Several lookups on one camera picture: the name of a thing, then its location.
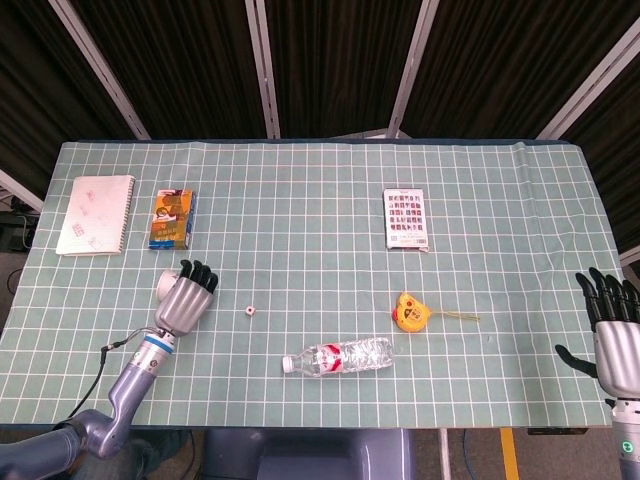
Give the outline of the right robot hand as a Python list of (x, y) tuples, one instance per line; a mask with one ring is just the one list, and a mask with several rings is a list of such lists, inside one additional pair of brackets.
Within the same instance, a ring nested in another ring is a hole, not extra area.
[(596, 379), (609, 395), (639, 398), (639, 290), (628, 280), (591, 267), (578, 273), (592, 333), (595, 360), (580, 359), (563, 345), (555, 347), (570, 368)]

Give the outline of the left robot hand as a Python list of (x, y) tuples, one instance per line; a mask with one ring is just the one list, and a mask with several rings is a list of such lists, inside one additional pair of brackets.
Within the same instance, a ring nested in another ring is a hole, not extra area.
[(180, 261), (180, 271), (165, 270), (156, 287), (155, 325), (176, 337), (189, 334), (213, 301), (219, 277), (199, 260)]

